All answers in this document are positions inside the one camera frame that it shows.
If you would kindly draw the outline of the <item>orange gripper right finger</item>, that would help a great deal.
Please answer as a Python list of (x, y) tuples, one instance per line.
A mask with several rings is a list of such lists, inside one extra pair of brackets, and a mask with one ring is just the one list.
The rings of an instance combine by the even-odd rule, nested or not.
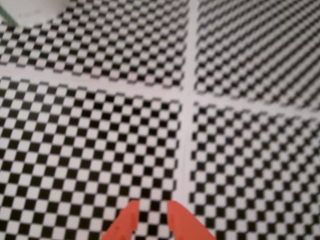
[(210, 231), (182, 204), (167, 201), (167, 224), (175, 240), (216, 240)]

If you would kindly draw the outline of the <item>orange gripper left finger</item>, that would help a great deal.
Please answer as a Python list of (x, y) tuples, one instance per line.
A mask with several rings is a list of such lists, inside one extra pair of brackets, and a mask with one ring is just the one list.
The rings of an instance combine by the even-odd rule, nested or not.
[(139, 223), (139, 201), (130, 201), (109, 228), (101, 234), (101, 240), (130, 240)]

